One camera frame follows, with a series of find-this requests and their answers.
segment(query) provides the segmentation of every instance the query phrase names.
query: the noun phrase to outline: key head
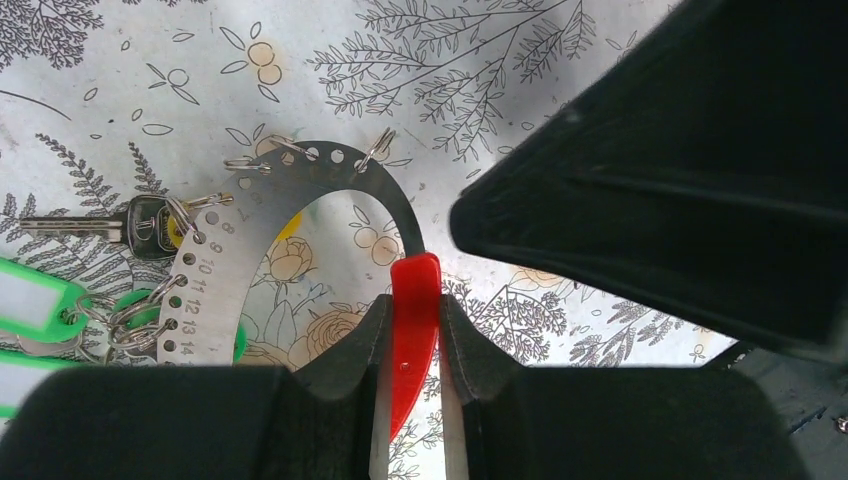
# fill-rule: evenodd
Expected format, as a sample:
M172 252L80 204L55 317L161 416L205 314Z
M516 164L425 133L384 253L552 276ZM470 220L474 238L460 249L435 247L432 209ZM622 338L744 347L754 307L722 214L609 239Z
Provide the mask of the key head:
M133 256L140 260L164 260L177 254L177 247L167 239L167 211L165 197L138 195L130 201L126 212L127 245Z

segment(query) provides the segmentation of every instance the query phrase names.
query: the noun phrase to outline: key blade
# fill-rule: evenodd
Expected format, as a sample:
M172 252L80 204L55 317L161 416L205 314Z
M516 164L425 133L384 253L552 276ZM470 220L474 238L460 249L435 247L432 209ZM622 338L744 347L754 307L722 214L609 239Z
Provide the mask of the key blade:
M118 243L121 241L123 222L116 220L86 219L85 222L78 220L21 220L21 230L33 235L62 236L73 235L81 237L86 235L99 235L107 241Z

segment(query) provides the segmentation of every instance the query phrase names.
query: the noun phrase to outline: green plastic key fob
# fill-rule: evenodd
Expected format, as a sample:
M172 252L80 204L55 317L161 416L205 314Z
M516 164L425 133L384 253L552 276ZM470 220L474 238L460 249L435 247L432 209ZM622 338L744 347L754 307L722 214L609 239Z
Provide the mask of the green plastic key fob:
M0 330L43 343L69 340L88 322L71 313L84 294L79 285L0 259Z

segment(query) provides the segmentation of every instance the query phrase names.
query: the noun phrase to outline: metal ring with numbers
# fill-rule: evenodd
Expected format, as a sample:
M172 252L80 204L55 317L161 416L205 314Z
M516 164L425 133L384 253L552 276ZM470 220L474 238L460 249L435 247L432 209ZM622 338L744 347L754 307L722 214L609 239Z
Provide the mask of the metal ring with numbers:
M278 148L255 159L255 165L270 164L271 173L237 173L221 187L232 194L233 203L198 215L205 238L184 241L171 270L172 275L185 275L188 284L174 288L170 295L179 301L163 302L160 311L160 323L178 322L176 329L159 337L160 363L232 363L236 329L259 263L280 230L326 194L357 190L376 198L395 221L406 255L424 253L412 206L382 165L368 162L357 172L355 165L365 153L340 143L306 141L296 146L298 150ZM337 163L340 155L343 159Z

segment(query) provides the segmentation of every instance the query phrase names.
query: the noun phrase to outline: tablecloth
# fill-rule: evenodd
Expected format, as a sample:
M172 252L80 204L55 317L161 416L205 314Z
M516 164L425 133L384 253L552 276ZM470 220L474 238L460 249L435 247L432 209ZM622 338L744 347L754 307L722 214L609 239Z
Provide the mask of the tablecloth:
M477 327L525 364L698 366L733 340L544 272L465 255L459 191L626 55L657 0L5 0L0 256L120 297L168 274L95 237L32 237L34 214L107 215L140 193L214 193L226 159L276 137L365 150L397 179ZM544 205L552 216L579 205ZM580 228L579 224L569 228ZM243 363L298 368L390 289L394 223L364 194L310 205L257 268ZM85 344L105 349L103 332ZM4 348L14 348L5 343ZM438 371L391 449L391 478L441 478Z

